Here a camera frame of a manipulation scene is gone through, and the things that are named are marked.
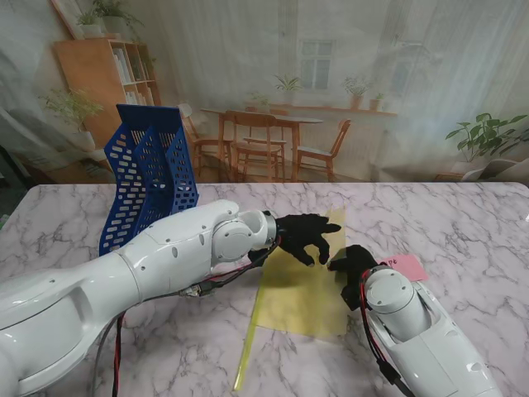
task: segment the window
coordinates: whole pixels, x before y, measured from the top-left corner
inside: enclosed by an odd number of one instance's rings
[[[301,43],[301,85],[327,89],[331,68],[332,41],[304,40]]]

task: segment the printed backdrop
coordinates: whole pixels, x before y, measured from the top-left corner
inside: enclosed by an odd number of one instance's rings
[[[236,110],[299,122],[299,141],[271,132],[285,181],[301,146],[301,181],[529,182],[527,0],[128,0],[132,29],[98,18],[103,37],[83,40],[75,13],[92,6],[0,0],[0,146],[37,182],[112,182],[102,148],[116,103],[186,103],[199,181],[237,177],[218,171],[216,146],[199,161],[193,144]],[[70,89],[101,107],[79,129],[46,106]],[[244,180],[268,172],[250,164]]]

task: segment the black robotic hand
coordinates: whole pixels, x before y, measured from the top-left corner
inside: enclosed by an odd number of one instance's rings
[[[348,246],[346,257],[331,261],[330,271],[340,271],[347,274],[347,285],[341,291],[341,297],[349,309],[356,310],[360,306],[360,277],[368,269],[379,264],[371,253],[362,246]]]
[[[322,234],[338,232],[341,229],[340,225],[329,223],[329,218],[315,213],[287,215],[276,219],[275,223],[277,234],[281,236],[279,246],[307,266],[314,265],[314,260],[305,252],[305,247],[316,246],[320,251],[318,259],[323,265],[329,261],[329,243]],[[250,251],[248,257],[253,262],[263,251]]]

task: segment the table leg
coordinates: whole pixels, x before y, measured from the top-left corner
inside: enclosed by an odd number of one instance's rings
[[[224,115],[218,115],[218,181],[221,182],[222,167],[224,166]]]
[[[298,182],[298,142],[299,142],[299,124],[292,126],[292,182]]]

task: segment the wall shelf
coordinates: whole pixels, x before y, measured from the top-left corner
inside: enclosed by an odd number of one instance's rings
[[[155,83],[156,80],[138,80],[138,81],[131,81],[130,83],[122,83],[123,85],[133,85],[133,84],[141,84],[141,83]]]
[[[379,111],[369,110],[369,109],[332,108],[329,106],[296,106],[296,105],[289,105],[287,103],[271,103],[270,106],[273,108],[314,110],[314,111],[320,111],[320,112],[348,112],[348,113],[373,114],[376,116],[390,116],[390,117],[398,116],[397,113],[379,112]]]

